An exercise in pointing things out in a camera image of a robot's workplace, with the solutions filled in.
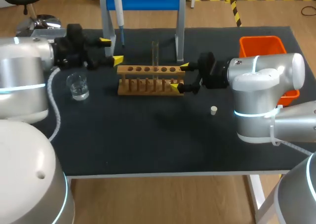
table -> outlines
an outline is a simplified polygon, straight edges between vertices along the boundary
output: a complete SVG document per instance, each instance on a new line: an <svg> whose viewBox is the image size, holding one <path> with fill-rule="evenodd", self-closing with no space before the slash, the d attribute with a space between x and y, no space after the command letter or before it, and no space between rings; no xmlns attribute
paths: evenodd
<svg viewBox="0 0 316 224"><path fill-rule="evenodd" d="M85 30L88 36L102 36L101 30ZM287 52L302 53L289 27L242 27L186 29L184 61L197 61L201 52L212 51L217 60L238 57L242 36L276 35ZM125 30L125 48L117 38L115 55L124 63L151 65L151 43L159 40L160 65L176 65L173 29ZM90 52L99 59L104 51ZM305 84L292 104L316 99L315 78L306 64ZM230 88L207 90L183 97L117 96L119 77L114 68L87 72L90 96L73 101L66 77L73 70L58 73L53 81L54 98L61 113L61 129L52 145L69 178L111 178L193 175L248 176L255 208L264 202L258 174L285 174L304 154L289 147L249 144L236 134L233 95ZM186 73L191 83L196 72ZM210 107L217 106L215 116ZM50 136L55 117L35 124ZM296 143L315 152L312 143Z"/></svg>

small white cylinder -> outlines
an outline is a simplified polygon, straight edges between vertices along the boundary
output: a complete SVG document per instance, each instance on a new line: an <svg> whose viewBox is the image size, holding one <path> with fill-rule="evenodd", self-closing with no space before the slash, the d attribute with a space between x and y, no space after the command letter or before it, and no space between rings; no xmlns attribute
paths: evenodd
<svg viewBox="0 0 316 224"><path fill-rule="evenodd" d="M217 112L217 107L216 106L212 106L211 107L211 115L215 115Z"/></svg>

